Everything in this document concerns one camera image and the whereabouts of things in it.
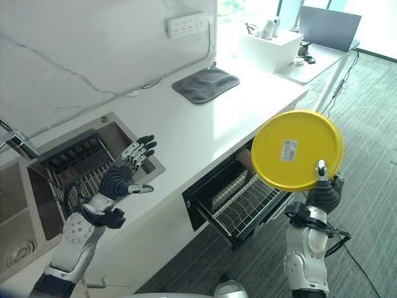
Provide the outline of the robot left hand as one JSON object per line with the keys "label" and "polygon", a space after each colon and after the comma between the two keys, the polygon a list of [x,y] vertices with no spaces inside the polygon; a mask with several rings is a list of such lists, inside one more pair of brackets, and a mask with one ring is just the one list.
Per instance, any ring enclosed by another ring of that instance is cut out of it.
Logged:
{"label": "robot left hand", "polygon": [[141,165],[154,154],[157,142],[154,135],[147,135],[132,142],[112,163],[99,186],[99,194],[118,201],[129,194],[153,192],[149,184],[136,184],[133,177]]}

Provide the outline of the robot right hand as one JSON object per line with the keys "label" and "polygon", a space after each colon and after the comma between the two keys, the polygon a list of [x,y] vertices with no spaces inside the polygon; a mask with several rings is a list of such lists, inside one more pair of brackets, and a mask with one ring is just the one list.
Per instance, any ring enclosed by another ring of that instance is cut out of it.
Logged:
{"label": "robot right hand", "polygon": [[329,179],[325,160],[318,160],[316,172],[318,175],[316,186],[308,192],[305,204],[330,214],[341,201],[345,181],[339,175],[334,175]]}

